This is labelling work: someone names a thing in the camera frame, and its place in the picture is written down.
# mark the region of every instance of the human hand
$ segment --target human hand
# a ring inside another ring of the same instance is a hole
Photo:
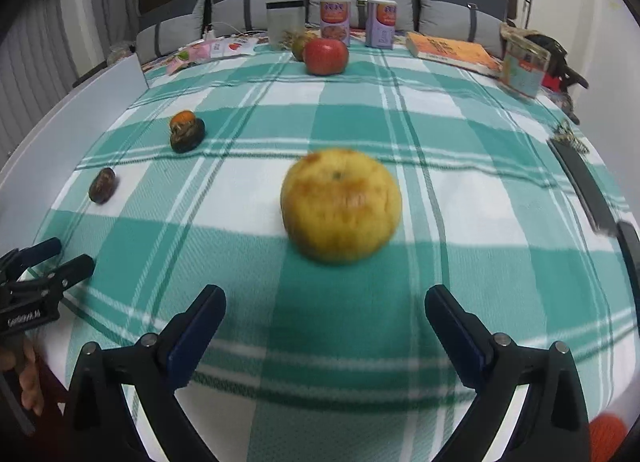
[[[44,408],[44,396],[40,388],[33,343],[27,336],[24,336],[22,348],[24,351],[24,368],[18,374],[18,380],[22,388],[22,406],[25,410],[33,410],[37,416],[40,416]],[[15,354],[11,350],[0,346],[0,371],[12,370],[15,368],[15,362]]]

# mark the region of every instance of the red fabric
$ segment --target red fabric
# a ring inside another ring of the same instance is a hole
[[[545,74],[545,76],[542,79],[542,86],[548,88],[549,90],[553,90],[553,92],[559,92],[560,78],[551,77],[549,74]]]
[[[607,462],[626,437],[626,426],[615,415],[601,413],[589,423],[591,462]]]

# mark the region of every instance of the tablecloth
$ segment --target tablecloth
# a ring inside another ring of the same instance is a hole
[[[223,460],[428,460],[474,396],[424,316],[426,290],[444,283],[490,331],[545,348],[564,340],[590,417],[628,385],[639,341],[623,259],[615,239],[591,231],[546,144],[563,114],[544,96],[526,101],[401,46],[359,42],[336,76],[310,76],[262,46],[146,77],[149,90],[78,164],[38,234],[62,240],[58,262],[96,259],[63,299],[74,316],[60,346],[67,383],[82,344],[128,345],[214,283],[226,317],[186,407],[205,438],[207,416],[244,417],[230,440],[242,448]],[[207,135],[177,155],[168,119],[183,109]],[[583,140],[614,216],[632,220]],[[278,203],[292,163],[334,146],[382,161],[402,193],[389,245],[340,267],[296,251]],[[86,192],[105,166],[119,184],[98,206]],[[251,405],[213,408],[221,394]]]

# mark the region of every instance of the yellow apple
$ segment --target yellow apple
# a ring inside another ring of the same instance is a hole
[[[345,264],[389,241],[400,221],[402,197],[378,161],[330,149],[310,153],[289,169],[280,207],[287,234],[303,254]]]

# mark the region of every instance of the red apple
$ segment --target red apple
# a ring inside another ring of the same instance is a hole
[[[329,76],[344,72],[349,61],[349,49],[338,39],[316,38],[305,45],[303,58],[307,72]]]

